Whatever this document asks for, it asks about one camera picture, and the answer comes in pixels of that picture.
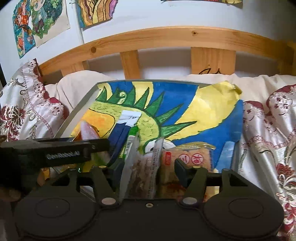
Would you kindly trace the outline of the person's left hand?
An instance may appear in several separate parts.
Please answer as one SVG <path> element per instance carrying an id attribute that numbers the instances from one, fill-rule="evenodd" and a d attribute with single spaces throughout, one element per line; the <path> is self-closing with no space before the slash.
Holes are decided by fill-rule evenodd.
<path id="1" fill-rule="evenodd" d="M 16 190 L 6 190 L 1 188 L 0 189 L 0 200 L 7 201 L 7 202 L 14 202 L 18 201 L 21 197 L 20 192 Z"/>

